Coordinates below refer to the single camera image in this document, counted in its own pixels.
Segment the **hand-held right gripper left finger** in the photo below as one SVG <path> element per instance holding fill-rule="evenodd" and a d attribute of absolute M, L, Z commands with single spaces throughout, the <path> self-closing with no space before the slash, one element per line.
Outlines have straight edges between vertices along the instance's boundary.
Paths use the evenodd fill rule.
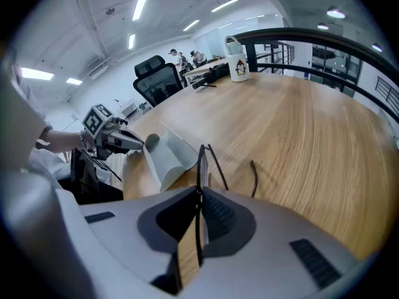
<path fill-rule="evenodd" d="M 194 211 L 193 187 L 136 200 L 80 206 L 56 192 L 69 242 L 87 274 L 90 293 L 183 293 L 178 240 L 166 228 Z"/>

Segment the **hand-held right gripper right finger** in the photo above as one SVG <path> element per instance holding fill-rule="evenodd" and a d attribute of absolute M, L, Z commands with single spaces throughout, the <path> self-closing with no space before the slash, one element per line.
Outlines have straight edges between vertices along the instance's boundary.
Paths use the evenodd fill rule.
<path fill-rule="evenodd" d="M 294 211 L 228 191 L 215 196 L 242 206 L 255 221 L 235 254 L 205 258 L 187 295 L 343 295 L 357 266 L 336 239 Z"/>

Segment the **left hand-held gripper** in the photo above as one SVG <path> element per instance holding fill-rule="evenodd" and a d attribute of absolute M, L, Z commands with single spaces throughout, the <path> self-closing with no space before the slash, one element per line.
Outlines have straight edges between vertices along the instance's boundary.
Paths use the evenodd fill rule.
<path fill-rule="evenodd" d="M 127 154 L 131 150 L 142 150 L 143 140 L 130 130 L 119 130 L 127 125 L 126 119 L 115 116 L 103 104 L 90 108 L 83 120 L 83 126 L 94 141 L 97 159 L 106 161 L 112 153 Z"/>

